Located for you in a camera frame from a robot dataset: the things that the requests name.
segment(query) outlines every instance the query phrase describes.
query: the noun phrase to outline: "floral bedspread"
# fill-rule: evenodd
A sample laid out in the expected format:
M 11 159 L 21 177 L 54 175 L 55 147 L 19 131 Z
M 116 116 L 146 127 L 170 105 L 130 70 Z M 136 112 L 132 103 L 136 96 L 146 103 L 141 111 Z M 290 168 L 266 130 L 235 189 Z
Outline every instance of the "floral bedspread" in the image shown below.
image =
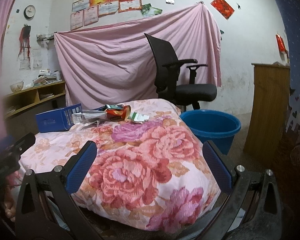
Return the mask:
M 92 140 L 98 155 L 72 195 L 75 202 L 135 228 L 175 233 L 211 209 L 220 189 L 202 156 L 202 143 L 177 107 L 163 99 L 126 104 L 150 120 L 77 124 L 69 132 L 37 134 L 21 164 L 36 173 L 51 171 Z

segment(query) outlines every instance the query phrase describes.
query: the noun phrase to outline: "blue plastic bucket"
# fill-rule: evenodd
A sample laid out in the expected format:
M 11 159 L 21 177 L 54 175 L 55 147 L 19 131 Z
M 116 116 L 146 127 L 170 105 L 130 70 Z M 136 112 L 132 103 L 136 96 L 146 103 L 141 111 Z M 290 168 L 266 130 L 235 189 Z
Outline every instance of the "blue plastic bucket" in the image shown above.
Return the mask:
M 188 111 L 180 117 L 202 143 L 212 140 L 225 155 L 230 150 L 234 135 L 241 129 L 238 118 L 214 110 Z

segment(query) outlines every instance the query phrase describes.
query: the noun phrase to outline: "black heart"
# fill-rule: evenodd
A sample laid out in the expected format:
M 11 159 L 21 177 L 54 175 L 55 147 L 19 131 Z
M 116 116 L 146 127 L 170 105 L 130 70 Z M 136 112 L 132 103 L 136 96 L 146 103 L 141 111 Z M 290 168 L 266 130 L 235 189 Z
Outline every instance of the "black heart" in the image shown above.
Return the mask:
M 290 88 L 290 95 L 292 96 L 295 91 L 295 89 Z

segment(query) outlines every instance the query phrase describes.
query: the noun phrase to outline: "metal screw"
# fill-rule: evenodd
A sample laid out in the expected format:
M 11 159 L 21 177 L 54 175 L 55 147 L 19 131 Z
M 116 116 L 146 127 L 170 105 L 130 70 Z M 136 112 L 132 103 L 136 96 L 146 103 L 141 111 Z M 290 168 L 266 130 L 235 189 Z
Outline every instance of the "metal screw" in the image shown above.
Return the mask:
M 54 170 L 55 172 L 60 172 L 60 171 L 62 171 L 62 168 L 63 168 L 63 167 L 59 165 L 59 166 L 54 167 L 53 170 Z
M 27 171 L 26 171 L 26 175 L 27 175 L 27 176 L 30 176 L 31 174 L 32 174 L 32 170 L 27 170 Z
M 237 170 L 240 172 L 244 172 L 245 171 L 245 167 L 243 167 L 242 165 L 238 165 L 237 166 Z
M 266 170 L 266 174 L 268 174 L 268 176 L 272 176 L 272 175 L 273 175 L 273 171 L 271 171 L 271 170 Z

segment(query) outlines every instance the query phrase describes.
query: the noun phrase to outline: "blue box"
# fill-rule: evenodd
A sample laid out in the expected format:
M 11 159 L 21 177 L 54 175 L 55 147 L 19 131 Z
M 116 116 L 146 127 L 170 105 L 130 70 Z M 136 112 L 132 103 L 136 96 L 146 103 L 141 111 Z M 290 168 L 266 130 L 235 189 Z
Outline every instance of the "blue box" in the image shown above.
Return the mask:
M 81 104 L 63 107 L 36 114 L 38 129 L 41 133 L 68 131 L 73 125 L 72 114 L 82 113 Z

